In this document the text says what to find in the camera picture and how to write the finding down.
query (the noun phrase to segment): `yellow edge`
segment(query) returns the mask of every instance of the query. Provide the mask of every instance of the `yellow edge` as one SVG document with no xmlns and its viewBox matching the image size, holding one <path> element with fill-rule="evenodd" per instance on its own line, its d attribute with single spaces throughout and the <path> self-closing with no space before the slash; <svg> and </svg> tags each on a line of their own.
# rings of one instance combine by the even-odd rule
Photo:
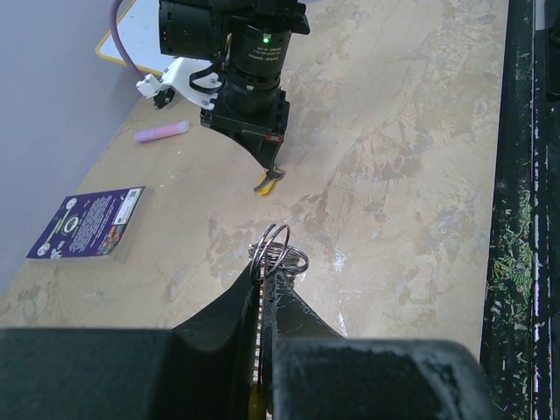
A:
<svg viewBox="0 0 560 420">
<path fill-rule="evenodd" d="M 130 8 L 134 5 L 135 2 L 136 2 L 136 0 L 132 0 L 130 2 L 130 4 L 128 6 L 126 6 L 126 9 L 124 10 L 124 12 L 116 20 L 117 25 L 121 23 L 121 20 L 123 20 L 123 18 L 129 12 Z M 107 61 L 111 61 L 111 62 L 116 63 L 116 64 L 120 64 L 122 66 L 126 66 L 126 63 L 122 59 L 116 59 L 115 57 L 109 57 L 108 55 L 105 55 L 105 54 L 102 53 L 102 46 L 103 46 L 103 44 L 105 44 L 105 41 L 107 41 L 107 39 L 109 39 L 110 36 L 111 36 L 111 31 L 107 31 L 107 33 L 105 34 L 103 39 L 99 42 L 99 44 L 97 44 L 97 47 L 95 48 L 95 53 L 97 54 L 97 57 L 99 57 L 102 60 L 107 60 Z M 158 70 L 154 70 L 154 69 L 147 68 L 147 67 L 144 67 L 144 66 L 137 66 L 137 67 L 145 73 L 152 73 L 152 74 L 155 74 L 156 76 L 161 76 L 162 75 L 162 73 L 159 72 Z"/>
</svg>

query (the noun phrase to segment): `cable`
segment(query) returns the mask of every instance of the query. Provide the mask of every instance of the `cable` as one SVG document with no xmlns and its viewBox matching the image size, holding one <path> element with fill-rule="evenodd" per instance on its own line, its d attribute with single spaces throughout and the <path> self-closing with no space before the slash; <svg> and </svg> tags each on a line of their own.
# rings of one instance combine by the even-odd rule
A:
<svg viewBox="0 0 560 420">
<path fill-rule="evenodd" d="M 111 10 L 109 12 L 109 19 L 108 19 L 108 27 L 111 30 L 113 41 L 115 42 L 116 49 L 121 54 L 122 60 L 127 65 L 127 67 L 136 74 L 138 79 L 140 81 L 143 81 L 144 73 L 142 73 L 140 69 L 137 67 L 137 65 L 134 64 L 134 61 L 132 61 L 132 58 L 124 49 L 123 42 L 121 41 L 121 37 L 119 36 L 119 31 L 117 28 L 117 20 L 118 20 L 117 14 L 119 11 L 119 7 L 121 6 L 122 3 L 123 0 L 114 0 L 113 3 L 111 4 Z"/>
<path fill-rule="evenodd" d="M 296 276 L 309 268 L 309 258 L 305 252 L 288 244 L 290 241 L 288 225 L 279 227 L 269 238 L 270 232 L 275 227 L 276 224 L 270 225 L 264 231 L 261 240 L 257 244 L 252 244 L 248 249 L 248 256 L 251 258 L 249 274 L 258 284 L 261 284 L 266 276 L 273 274 L 278 269 Z M 284 230 L 286 231 L 284 242 L 274 242 Z"/>
</svg>

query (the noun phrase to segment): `pink marker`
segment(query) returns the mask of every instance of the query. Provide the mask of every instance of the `pink marker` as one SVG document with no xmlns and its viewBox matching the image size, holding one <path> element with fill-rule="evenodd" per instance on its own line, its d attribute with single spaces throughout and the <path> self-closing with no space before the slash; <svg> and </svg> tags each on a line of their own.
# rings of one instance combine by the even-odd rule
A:
<svg viewBox="0 0 560 420">
<path fill-rule="evenodd" d="M 137 143 L 146 143 L 152 140 L 158 140 L 159 138 L 186 133 L 190 128 L 191 124 L 188 121 L 181 121 L 170 125 L 164 125 L 163 127 L 154 127 L 153 129 L 138 131 L 134 135 L 134 139 Z"/>
</svg>

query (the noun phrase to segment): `wall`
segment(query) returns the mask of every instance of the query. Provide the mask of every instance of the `wall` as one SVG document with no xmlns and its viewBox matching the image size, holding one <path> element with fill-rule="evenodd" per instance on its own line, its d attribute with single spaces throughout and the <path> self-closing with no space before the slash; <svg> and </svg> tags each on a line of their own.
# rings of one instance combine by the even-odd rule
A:
<svg viewBox="0 0 560 420">
<path fill-rule="evenodd" d="M 23 0 L 0 13 L 0 292 L 139 98 L 99 59 L 110 0 Z"/>
</svg>

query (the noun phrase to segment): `beige tabletop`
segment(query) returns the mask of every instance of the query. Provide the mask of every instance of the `beige tabletop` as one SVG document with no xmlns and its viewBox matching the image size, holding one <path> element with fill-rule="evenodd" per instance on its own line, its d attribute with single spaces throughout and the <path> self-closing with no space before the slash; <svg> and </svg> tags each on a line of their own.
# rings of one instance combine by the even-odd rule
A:
<svg viewBox="0 0 560 420">
<path fill-rule="evenodd" d="M 311 35 L 292 37 L 283 72 L 287 173 L 265 198 L 252 192 L 258 164 L 201 128 L 194 105 L 140 101 L 80 187 L 154 188 L 128 259 L 27 263 L 0 325 L 175 326 L 236 279 L 269 223 L 287 222 L 311 258 L 296 290 L 338 331 L 478 354 L 507 8 L 311 3 Z M 132 139 L 182 119 L 185 135 Z"/>
</svg>

